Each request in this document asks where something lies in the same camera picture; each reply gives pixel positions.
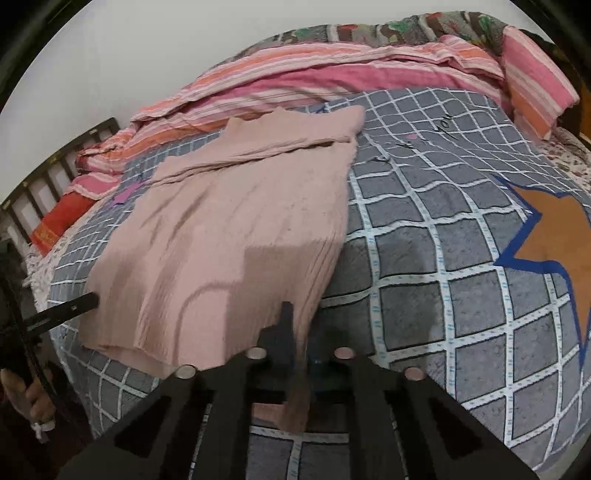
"striped blanket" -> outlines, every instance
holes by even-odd
[[[579,100],[560,69],[515,27],[505,27],[498,58],[457,35],[422,45],[297,43],[264,48],[220,64],[172,97],[141,109],[131,125],[80,153],[87,169],[121,173],[150,148],[351,93],[401,87],[461,88],[489,96],[533,138]]]

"human hand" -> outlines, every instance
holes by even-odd
[[[51,371],[45,369],[44,373],[51,381]],[[0,371],[0,381],[10,403],[23,417],[40,423],[46,423],[53,418],[56,408],[37,377],[27,388],[21,377],[4,368]]]

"bedsheet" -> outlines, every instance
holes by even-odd
[[[96,202],[74,225],[64,232],[45,257],[41,255],[35,245],[29,246],[29,250],[25,255],[25,265],[27,267],[27,279],[25,283],[31,287],[33,299],[35,300],[35,308],[38,312],[47,308],[47,299],[49,297],[53,275],[62,256],[67,251],[70,240],[92,218],[99,208],[110,201],[110,199],[104,198]]]
[[[381,90],[306,111],[363,105],[366,122],[349,173],[349,228],[312,333],[329,325],[386,368],[418,365],[532,468],[544,470],[591,417],[591,362],[567,284],[494,264],[528,219],[506,181],[589,196],[550,164],[490,99],[446,89]],[[120,190],[151,177],[217,133],[175,142],[131,161]],[[56,268],[48,304],[83,293],[109,235],[133,210],[104,205]],[[51,337],[100,435],[158,379],[85,349],[77,320]],[[250,478],[349,477],[344,417],[292,435],[254,424]]]

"finger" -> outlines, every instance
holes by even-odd
[[[23,379],[11,372],[8,368],[3,368],[2,371],[0,371],[0,381],[2,381],[5,390],[13,390],[23,393],[27,389]]]
[[[31,417],[39,421],[44,417],[52,416],[55,411],[53,403],[48,396],[42,397],[35,402],[33,405],[30,415]]]
[[[48,409],[44,413],[44,415],[41,416],[41,423],[47,423],[48,421],[50,421],[51,419],[54,418],[55,414],[56,414],[56,408],[52,404],[51,408]]]
[[[49,381],[51,381],[52,379],[52,374],[51,371],[49,369],[45,369],[44,370],[45,376],[47,377],[47,379]],[[27,397],[27,400],[29,402],[35,403],[35,400],[38,399],[39,397],[41,397],[42,395],[45,395],[45,389],[43,388],[43,385],[41,385],[41,381],[39,380],[38,377],[35,377],[35,380],[33,380],[33,383],[31,385],[29,385],[29,388],[27,388],[27,393],[25,394]]]
[[[31,402],[31,404],[35,403],[35,401],[38,398],[41,398],[43,395],[45,395],[45,390],[43,389],[43,386],[41,385],[41,382],[39,382],[39,379],[36,378],[33,383],[29,386],[29,388],[27,388],[27,392],[25,393],[25,396],[27,398],[27,400],[29,402]]]

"pink cloth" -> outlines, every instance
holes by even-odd
[[[83,173],[72,180],[64,194],[78,192],[91,200],[102,200],[117,189],[120,181],[121,175],[109,175],[95,171]]]
[[[118,203],[123,204],[123,203],[127,202],[127,199],[129,198],[129,196],[133,192],[135,192],[137,189],[139,189],[143,184],[144,184],[143,181],[137,181],[135,183],[132,183],[129,187],[127,187],[121,193],[119,193],[113,197],[113,205],[117,205]]]
[[[390,62],[392,68],[385,68]],[[357,69],[331,68],[346,66]],[[316,79],[319,70],[325,75]],[[356,76],[352,82],[351,75]],[[78,161],[89,170],[123,171],[130,158],[156,145],[222,128],[233,116],[254,118],[278,106],[293,108],[376,88],[410,86],[473,90],[490,96],[507,113],[512,110],[497,60],[452,35],[417,46],[298,43],[212,68],[176,95],[142,108],[130,126],[82,151]]]
[[[364,114],[232,118],[218,139],[165,160],[90,272],[100,306],[80,322],[82,343],[158,377],[217,367],[286,300],[302,352],[345,238]]]

